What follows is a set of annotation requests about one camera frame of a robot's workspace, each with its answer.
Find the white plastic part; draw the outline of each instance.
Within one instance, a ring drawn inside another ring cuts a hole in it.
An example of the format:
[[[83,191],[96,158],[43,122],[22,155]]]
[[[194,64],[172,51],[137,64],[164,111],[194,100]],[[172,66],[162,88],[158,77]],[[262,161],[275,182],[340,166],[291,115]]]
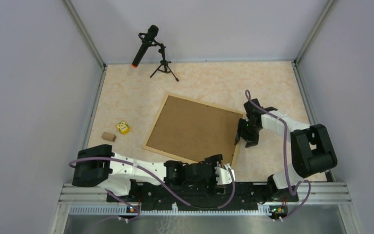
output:
[[[234,170],[230,167],[230,164],[225,164],[224,168],[221,167],[216,167],[216,174],[217,174],[217,185],[222,185],[222,184],[230,184],[232,181],[230,173],[228,172],[228,169],[231,170],[233,174],[234,180],[236,180],[236,175],[234,174]]]
[[[292,164],[289,164],[288,168],[289,168],[289,179],[290,179],[291,186],[296,185],[299,181],[303,180],[303,178],[296,173]],[[286,175],[284,173],[284,169],[273,175],[273,181],[275,182],[277,189],[287,188]]]
[[[125,163],[111,161],[110,168],[112,169],[112,174],[109,174],[108,179],[98,184],[99,187],[110,190],[116,196],[125,196],[129,194],[131,189],[130,179],[148,182],[153,185],[160,185],[160,182],[155,178],[138,169],[136,167],[137,165],[151,171],[161,180],[164,180],[164,177],[167,175],[167,170],[163,162],[146,162],[124,157],[115,152],[112,158],[125,160],[134,164],[134,166],[130,166]]]
[[[289,118],[287,115],[281,113],[280,111],[270,111],[270,113],[276,115],[277,117],[283,119],[287,123],[287,140],[290,142],[290,133],[294,130],[303,130],[310,127],[309,124],[301,123]],[[262,115],[262,127],[269,129],[279,136],[284,136],[284,125],[279,119],[272,117],[271,115]]]

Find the yellow object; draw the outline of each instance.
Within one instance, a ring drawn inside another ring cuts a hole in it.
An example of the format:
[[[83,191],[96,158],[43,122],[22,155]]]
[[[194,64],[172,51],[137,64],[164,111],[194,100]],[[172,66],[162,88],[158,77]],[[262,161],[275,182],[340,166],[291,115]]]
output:
[[[130,127],[128,124],[125,123],[125,121],[121,121],[117,124],[117,129],[121,134],[126,134],[130,131]]]

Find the wooden board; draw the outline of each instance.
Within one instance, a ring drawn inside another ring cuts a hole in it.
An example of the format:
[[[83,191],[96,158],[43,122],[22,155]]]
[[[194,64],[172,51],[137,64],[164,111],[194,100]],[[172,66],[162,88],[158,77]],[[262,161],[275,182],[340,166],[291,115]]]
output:
[[[222,154],[234,167],[237,123],[244,114],[176,95],[167,95],[144,149],[194,163]]]

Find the gray floor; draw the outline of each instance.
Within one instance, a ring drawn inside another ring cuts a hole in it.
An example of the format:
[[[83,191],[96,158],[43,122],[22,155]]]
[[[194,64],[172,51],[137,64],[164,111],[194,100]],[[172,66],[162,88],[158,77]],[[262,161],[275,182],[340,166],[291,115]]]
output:
[[[81,234],[105,218],[71,215],[65,234]],[[304,206],[282,222],[265,216],[142,216],[133,223],[110,219],[86,234],[345,234],[337,206]]]

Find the microphone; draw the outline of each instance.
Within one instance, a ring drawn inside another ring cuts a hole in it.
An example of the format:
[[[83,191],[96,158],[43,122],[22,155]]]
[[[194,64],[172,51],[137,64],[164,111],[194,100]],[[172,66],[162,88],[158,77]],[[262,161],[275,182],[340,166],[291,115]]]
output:
[[[155,25],[151,25],[146,34],[145,33],[138,34],[139,38],[141,38],[142,44],[141,44],[140,49],[138,50],[137,55],[132,61],[131,65],[133,68],[137,68],[138,64],[140,64],[141,59],[146,53],[148,47],[152,45],[154,38],[157,36],[157,34],[158,34],[158,27]]]

